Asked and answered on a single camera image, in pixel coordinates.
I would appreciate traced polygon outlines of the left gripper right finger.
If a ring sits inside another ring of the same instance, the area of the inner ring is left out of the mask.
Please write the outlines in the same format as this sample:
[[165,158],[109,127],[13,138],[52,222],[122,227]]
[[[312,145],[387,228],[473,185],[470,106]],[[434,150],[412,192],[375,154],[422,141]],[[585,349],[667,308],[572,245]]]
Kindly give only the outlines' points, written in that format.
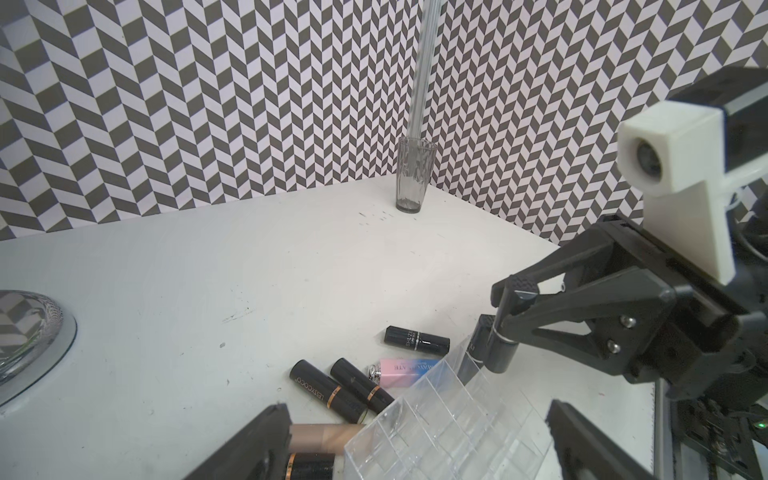
[[565,480],[653,479],[650,471],[571,404],[553,400],[546,423]]

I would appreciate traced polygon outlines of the black lipstick silver band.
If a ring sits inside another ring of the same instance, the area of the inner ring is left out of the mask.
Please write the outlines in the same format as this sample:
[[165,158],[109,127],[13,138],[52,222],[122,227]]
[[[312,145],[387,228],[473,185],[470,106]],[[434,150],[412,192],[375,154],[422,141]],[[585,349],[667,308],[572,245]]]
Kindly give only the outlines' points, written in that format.
[[492,373],[505,373],[519,348],[520,343],[502,338],[495,329],[495,318],[481,314],[470,338],[467,355],[480,369]]

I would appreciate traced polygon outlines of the clear acrylic lipstick organizer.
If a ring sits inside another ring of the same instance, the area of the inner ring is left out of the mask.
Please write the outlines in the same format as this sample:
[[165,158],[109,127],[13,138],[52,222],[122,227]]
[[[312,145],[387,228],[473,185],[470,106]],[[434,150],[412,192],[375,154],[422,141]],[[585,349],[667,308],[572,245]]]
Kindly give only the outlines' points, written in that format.
[[552,439],[509,374],[463,340],[344,448],[344,479],[534,479]]

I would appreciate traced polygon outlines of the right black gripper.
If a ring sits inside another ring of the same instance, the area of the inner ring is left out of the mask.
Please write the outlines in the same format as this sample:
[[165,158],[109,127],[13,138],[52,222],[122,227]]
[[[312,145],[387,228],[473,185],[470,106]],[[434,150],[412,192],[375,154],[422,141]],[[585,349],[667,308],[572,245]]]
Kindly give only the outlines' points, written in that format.
[[[496,282],[500,340],[577,360],[632,383],[658,378],[676,396],[767,393],[767,263],[759,237],[733,244],[736,276],[710,279],[640,227],[609,217]],[[578,336],[550,325],[578,322]]]

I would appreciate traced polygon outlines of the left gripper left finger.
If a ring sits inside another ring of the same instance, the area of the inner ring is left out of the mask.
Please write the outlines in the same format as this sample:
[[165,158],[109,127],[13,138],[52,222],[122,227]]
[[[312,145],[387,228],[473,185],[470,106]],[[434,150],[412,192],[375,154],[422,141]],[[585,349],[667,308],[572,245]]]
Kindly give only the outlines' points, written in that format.
[[291,425],[285,404],[266,407],[186,479],[283,479]]

